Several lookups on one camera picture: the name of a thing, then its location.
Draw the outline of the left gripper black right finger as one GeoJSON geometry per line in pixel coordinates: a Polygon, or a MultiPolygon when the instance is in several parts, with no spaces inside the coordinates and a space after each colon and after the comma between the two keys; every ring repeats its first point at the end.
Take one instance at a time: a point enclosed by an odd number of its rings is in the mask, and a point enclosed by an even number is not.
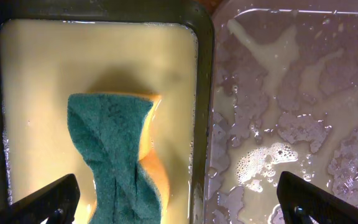
{"type": "Polygon", "coordinates": [[[281,173],[277,198],[286,224],[358,224],[358,208],[291,172],[281,173]]]}

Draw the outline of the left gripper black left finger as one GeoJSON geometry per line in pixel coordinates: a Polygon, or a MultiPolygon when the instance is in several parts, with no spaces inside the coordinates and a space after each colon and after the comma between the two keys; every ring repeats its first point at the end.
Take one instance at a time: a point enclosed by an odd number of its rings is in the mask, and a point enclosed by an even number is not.
{"type": "Polygon", "coordinates": [[[67,174],[0,211],[0,224],[72,224],[80,199],[74,174],[67,174]]]}

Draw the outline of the green and yellow sponge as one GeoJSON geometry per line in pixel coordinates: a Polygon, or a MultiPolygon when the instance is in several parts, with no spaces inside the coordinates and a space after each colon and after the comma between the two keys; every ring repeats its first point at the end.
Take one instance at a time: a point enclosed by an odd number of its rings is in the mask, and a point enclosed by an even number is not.
{"type": "Polygon", "coordinates": [[[129,95],[69,96],[68,130],[96,186],[91,223],[162,221],[162,195],[139,160],[141,133],[152,106],[150,100],[129,95]]]}

